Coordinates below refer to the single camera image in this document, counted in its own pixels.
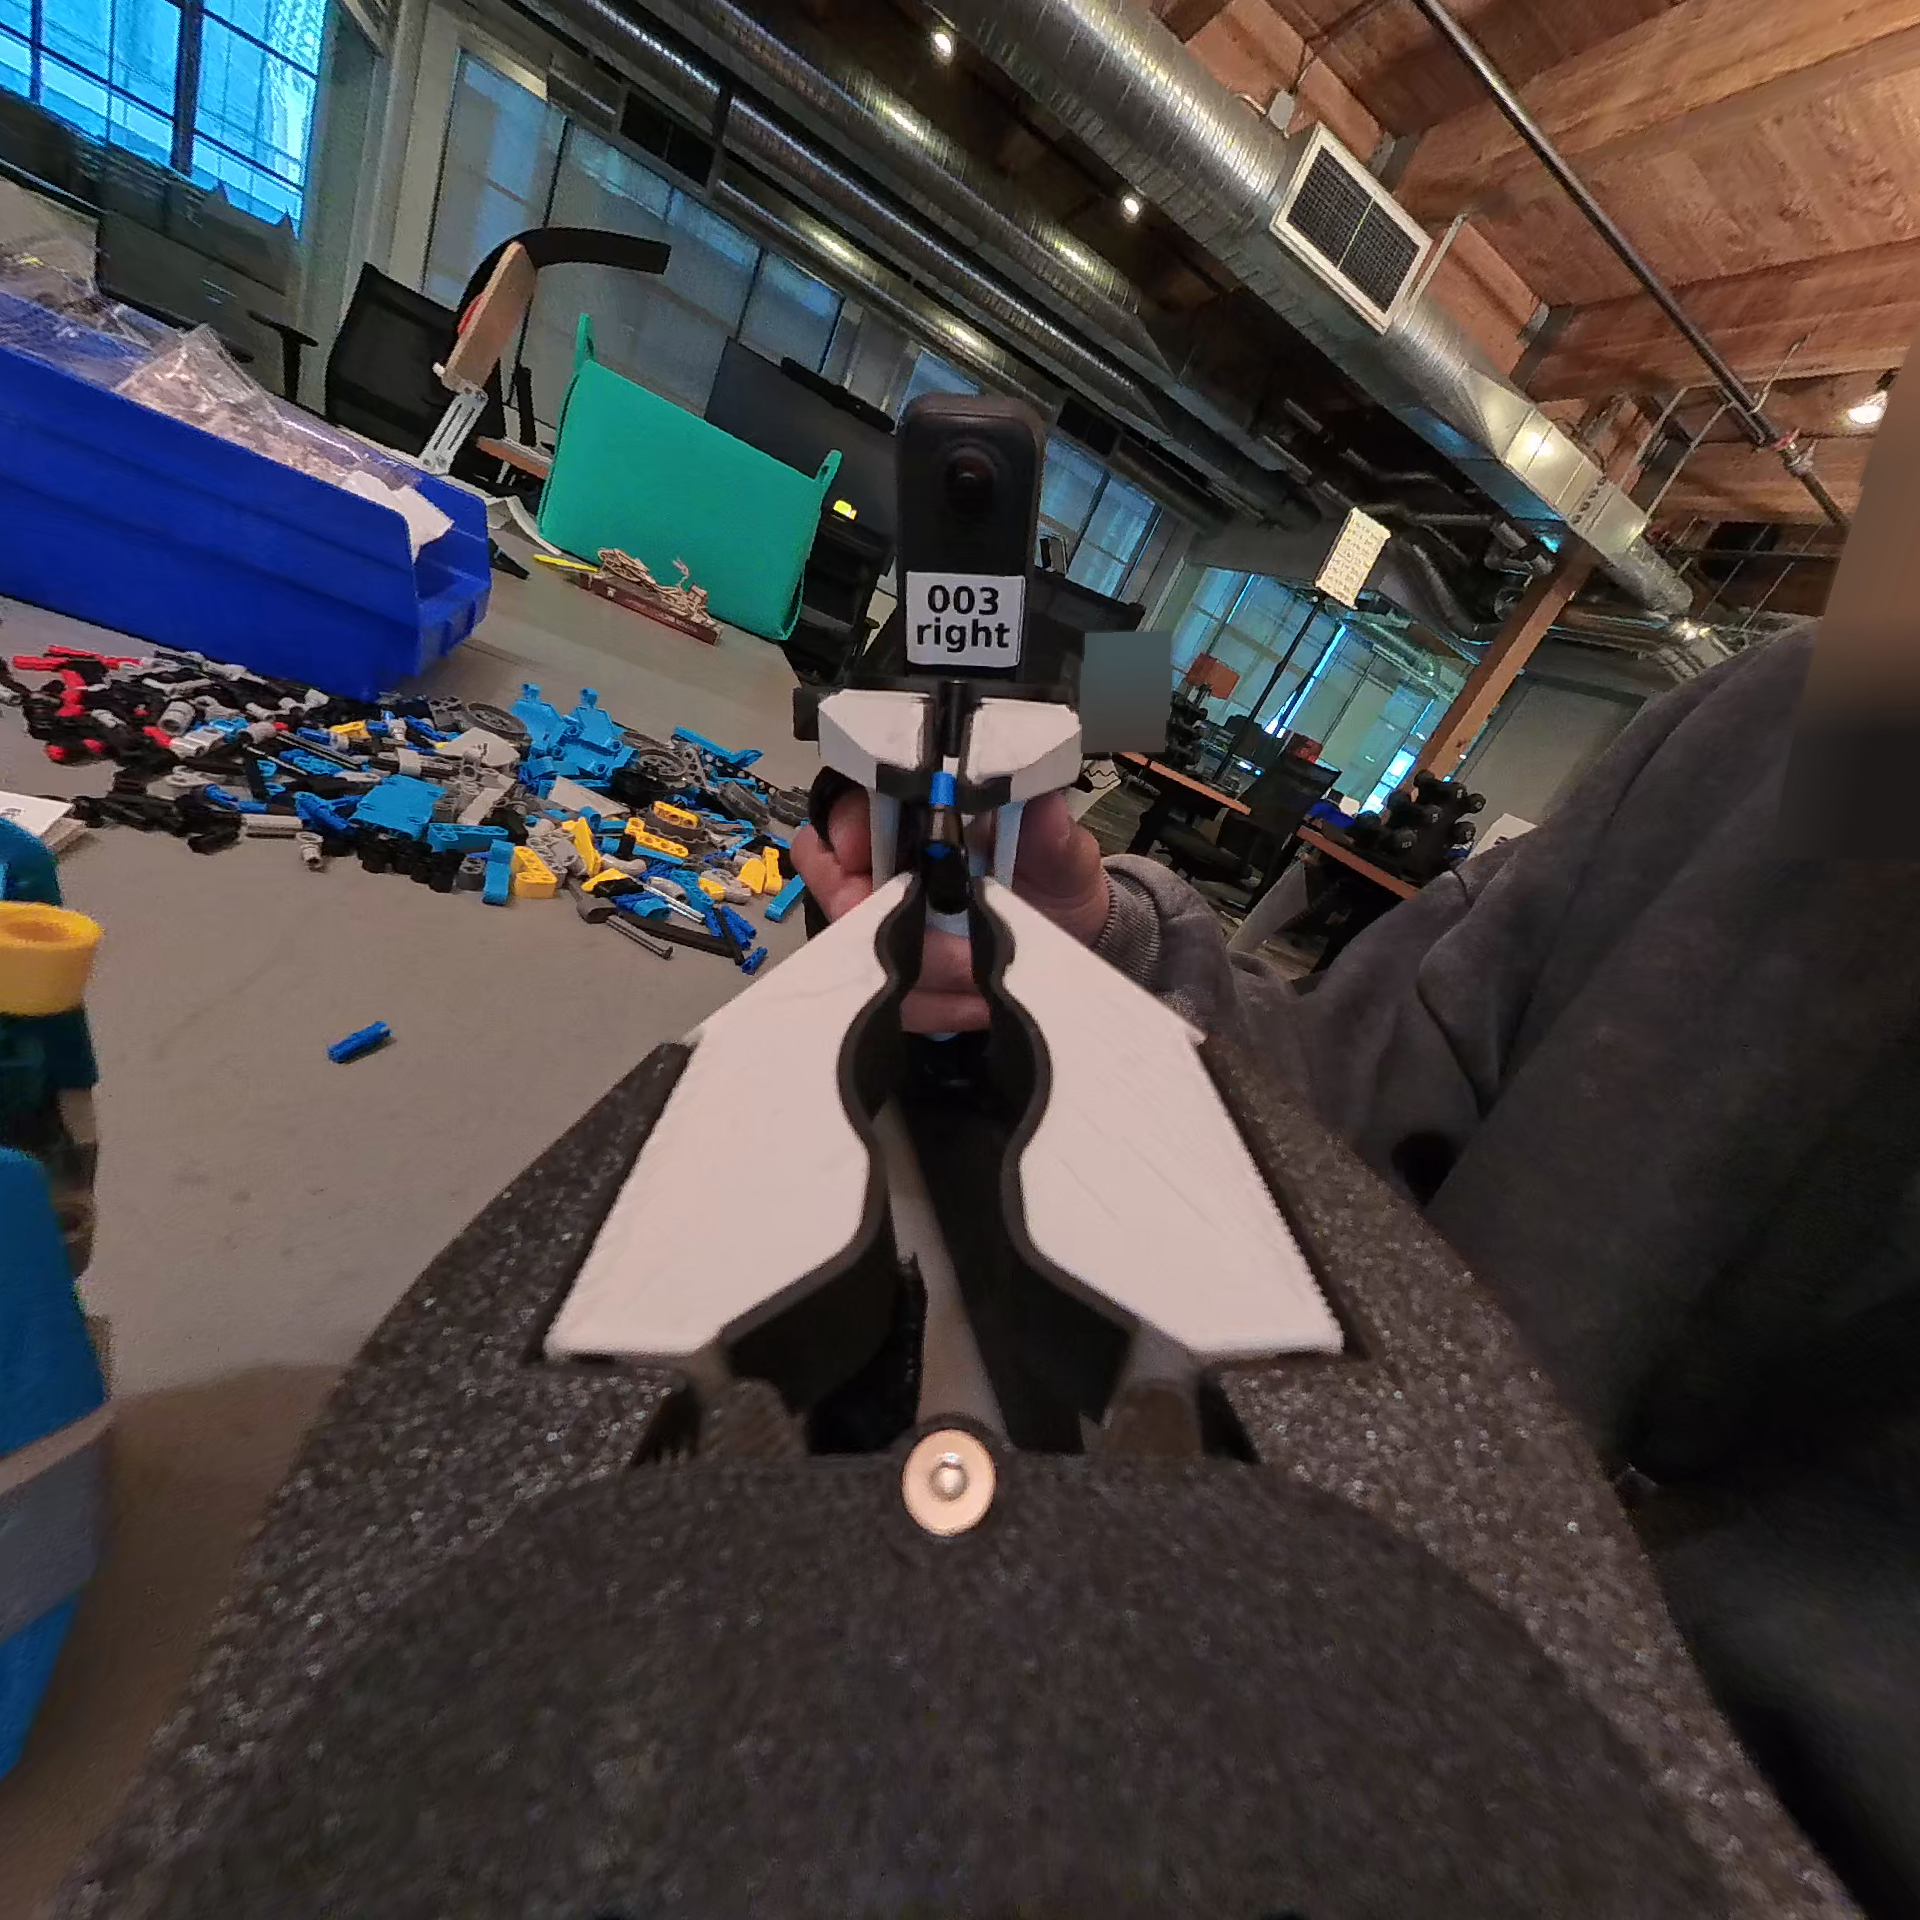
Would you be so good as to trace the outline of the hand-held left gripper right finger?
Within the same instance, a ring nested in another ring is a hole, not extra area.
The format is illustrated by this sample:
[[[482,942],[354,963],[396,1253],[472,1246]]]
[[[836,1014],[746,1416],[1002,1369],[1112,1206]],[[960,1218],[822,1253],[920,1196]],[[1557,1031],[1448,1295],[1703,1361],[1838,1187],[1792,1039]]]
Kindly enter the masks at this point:
[[[1204,1039],[1005,883],[974,884],[970,934],[1010,1126],[1010,1333],[1043,1393],[1102,1422],[1139,1348],[1176,1375],[1343,1357]]]

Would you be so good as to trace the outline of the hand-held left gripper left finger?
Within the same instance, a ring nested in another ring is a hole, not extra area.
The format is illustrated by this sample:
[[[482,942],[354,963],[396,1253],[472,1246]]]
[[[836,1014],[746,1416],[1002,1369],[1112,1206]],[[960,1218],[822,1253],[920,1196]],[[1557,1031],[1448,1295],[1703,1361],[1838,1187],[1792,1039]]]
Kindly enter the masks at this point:
[[[684,1044],[549,1361],[866,1369],[898,1315],[875,1117],[923,896],[895,876]]]

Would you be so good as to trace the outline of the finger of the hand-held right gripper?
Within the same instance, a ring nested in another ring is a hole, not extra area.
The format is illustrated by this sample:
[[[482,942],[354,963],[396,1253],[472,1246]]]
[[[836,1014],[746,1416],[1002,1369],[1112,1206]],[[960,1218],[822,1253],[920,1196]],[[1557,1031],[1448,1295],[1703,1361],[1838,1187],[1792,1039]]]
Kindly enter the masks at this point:
[[[838,689],[820,705],[820,757],[870,805],[877,883],[900,872],[904,839],[927,839],[936,788],[947,773],[940,698],[927,689]]]
[[[968,721],[956,805],[993,827],[990,875],[1013,884],[1027,802],[1061,792],[1083,761],[1079,710],[1054,701],[980,701]]]

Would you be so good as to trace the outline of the pile of toy brick pieces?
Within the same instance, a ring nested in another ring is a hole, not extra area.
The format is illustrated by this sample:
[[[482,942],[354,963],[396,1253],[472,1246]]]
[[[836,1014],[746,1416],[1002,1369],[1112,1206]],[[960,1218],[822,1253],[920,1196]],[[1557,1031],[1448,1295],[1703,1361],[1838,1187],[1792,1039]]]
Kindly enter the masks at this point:
[[[766,961],[763,925],[805,901],[804,794],[762,752],[642,735],[598,689],[556,707],[350,701],[198,652],[6,647],[6,710],[60,768],[109,785],[59,802],[59,831],[125,829],[216,857],[294,845],[309,872],[354,862],[490,905],[568,897],[664,960]]]

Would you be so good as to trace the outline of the grey blue toy brick model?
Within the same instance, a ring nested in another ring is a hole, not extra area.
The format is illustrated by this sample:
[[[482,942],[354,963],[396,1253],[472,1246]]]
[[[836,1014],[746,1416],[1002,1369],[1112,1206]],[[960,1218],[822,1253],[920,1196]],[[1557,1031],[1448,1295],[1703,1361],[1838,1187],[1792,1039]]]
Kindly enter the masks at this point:
[[[101,927],[53,851],[4,825],[4,1773],[104,1556],[109,1379],[79,1282],[95,1239]]]

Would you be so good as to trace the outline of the person's right forearm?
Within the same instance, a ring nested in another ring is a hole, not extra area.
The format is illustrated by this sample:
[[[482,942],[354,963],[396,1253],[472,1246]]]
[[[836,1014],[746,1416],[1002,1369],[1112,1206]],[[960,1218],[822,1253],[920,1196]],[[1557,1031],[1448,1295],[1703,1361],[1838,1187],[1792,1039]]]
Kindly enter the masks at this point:
[[[1212,904],[1153,859],[1106,857],[1098,870],[1110,905],[1093,950],[1225,1051],[1295,1059],[1378,1002],[1374,966],[1340,961],[1310,983],[1233,950]]]

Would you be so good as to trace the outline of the person's right hand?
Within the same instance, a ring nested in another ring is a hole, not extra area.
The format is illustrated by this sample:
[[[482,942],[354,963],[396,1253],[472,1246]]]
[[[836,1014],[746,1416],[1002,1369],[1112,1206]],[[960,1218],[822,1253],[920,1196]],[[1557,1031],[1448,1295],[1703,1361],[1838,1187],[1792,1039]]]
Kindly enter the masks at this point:
[[[829,827],[804,827],[792,838],[792,864],[829,923],[845,919],[875,890],[870,794],[838,792]],[[1110,923],[1110,876],[1089,829],[1061,792],[1024,805],[1018,838],[1015,892],[1064,934],[1092,948]],[[920,977],[900,1002],[907,1033],[947,1039],[984,1031],[989,1003],[973,974],[968,932],[927,927]]]

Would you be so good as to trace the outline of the small wooden model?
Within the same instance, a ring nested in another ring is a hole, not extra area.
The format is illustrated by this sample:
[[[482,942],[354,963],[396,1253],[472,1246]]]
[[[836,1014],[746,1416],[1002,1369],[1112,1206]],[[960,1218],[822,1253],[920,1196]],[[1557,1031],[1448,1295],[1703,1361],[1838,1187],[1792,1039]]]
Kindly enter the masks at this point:
[[[673,562],[676,578],[664,581],[645,561],[619,548],[602,548],[598,566],[578,583],[583,591],[638,612],[669,631],[718,644],[722,624],[710,611],[709,590],[693,581],[684,562]]]

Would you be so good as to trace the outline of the white hanging sign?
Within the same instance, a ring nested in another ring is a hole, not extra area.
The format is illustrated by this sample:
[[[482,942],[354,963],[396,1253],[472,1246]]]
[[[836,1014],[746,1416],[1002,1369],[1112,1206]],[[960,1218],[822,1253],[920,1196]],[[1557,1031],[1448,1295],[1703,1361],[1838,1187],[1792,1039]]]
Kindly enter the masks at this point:
[[[1355,611],[1378,557],[1393,542],[1393,528],[1361,507],[1349,507],[1319,562],[1310,587],[1332,603]]]

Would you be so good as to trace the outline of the black office chair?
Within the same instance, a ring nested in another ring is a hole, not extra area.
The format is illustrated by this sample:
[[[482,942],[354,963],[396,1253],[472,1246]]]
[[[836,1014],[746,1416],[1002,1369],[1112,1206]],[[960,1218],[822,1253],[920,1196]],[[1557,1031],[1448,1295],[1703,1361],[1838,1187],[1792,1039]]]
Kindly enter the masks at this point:
[[[364,264],[326,361],[322,417],[417,456],[453,402],[437,368],[457,311]]]

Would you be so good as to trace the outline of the blue plastic bin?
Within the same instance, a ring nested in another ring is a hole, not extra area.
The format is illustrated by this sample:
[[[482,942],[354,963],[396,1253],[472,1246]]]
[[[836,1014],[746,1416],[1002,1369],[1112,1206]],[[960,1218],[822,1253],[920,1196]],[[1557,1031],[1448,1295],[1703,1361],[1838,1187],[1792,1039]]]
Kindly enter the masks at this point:
[[[483,505],[425,476],[400,507],[157,413],[138,352],[4,297],[4,591],[116,636],[372,701],[461,651],[492,606]]]

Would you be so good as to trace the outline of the clear plastic bags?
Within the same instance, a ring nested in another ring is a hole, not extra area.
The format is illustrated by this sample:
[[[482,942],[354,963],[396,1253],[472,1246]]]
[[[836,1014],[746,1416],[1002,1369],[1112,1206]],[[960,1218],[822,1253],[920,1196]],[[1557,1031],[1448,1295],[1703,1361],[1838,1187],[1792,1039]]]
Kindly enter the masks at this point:
[[[181,331],[142,316],[35,250],[4,250],[4,347],[395,511],[416,553],[454,525],[425,495],[420,467],[273,396],[212,328]]]

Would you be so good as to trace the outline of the silver ventilation duct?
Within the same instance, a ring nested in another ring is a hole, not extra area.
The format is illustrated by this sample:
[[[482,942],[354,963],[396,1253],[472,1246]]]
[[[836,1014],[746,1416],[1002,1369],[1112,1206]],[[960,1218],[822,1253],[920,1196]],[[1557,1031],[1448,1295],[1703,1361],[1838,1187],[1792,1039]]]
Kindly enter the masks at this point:
[[[1694,591],[1646,512],[1430,297],[1431,239],[1326,128],[1283,136],[1143,6],[956,3],[956,33],[1355,386],[1646,611]]]

